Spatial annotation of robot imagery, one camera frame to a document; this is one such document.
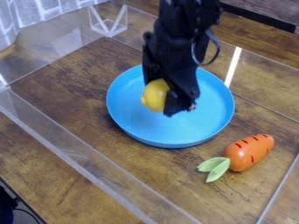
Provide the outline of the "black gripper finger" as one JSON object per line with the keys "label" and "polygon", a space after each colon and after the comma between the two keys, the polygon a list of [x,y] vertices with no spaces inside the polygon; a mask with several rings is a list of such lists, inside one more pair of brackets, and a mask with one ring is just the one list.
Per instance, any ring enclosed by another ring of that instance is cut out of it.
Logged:
{"label": "black gripper finger", "polygon": [[144,84],[148,84],[151,81],[155,81],[163,77],[160,66],[147,49],[143,50],[143,74]]}
{"label": "black gripper finger", "polygon": [[195,69],[174,71],[166,77],[170,90],[166,95],[163,114],[168,117],[183,111],[196,109],[196,99],[200,97],[199,82]]}

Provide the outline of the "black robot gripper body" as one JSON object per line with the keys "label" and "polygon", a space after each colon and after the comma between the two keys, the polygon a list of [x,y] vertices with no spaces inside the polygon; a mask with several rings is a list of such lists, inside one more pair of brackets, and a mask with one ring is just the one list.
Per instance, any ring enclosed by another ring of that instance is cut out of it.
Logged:
{"label": "black robot gripper body", "polygon": [[144,46],[162,73],[175,66],[204,64],[210,41],[219,49],[211,27],[220,22],[220,0],[160,0],[154,30],[144,33]]}

